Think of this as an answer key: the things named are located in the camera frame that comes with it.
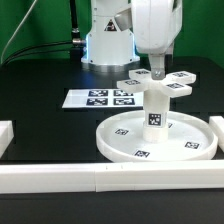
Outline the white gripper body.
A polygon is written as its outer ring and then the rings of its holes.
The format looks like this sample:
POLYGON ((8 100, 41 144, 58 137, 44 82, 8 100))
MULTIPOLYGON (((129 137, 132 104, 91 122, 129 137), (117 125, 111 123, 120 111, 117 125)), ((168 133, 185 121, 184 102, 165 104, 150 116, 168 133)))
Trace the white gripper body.
POLYGON ((164 54, 182 27, 182 0, 132 0, 132 24, 137 51, 164 54))

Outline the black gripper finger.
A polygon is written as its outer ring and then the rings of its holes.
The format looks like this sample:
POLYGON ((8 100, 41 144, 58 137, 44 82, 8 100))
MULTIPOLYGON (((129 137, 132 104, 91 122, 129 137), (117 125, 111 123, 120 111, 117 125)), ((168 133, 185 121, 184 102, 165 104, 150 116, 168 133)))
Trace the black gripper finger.
POLYGON ((150 54, 149 62, 151 67, 151 76, 154 80, 162 80, 165 78, 165 55, 150 54))

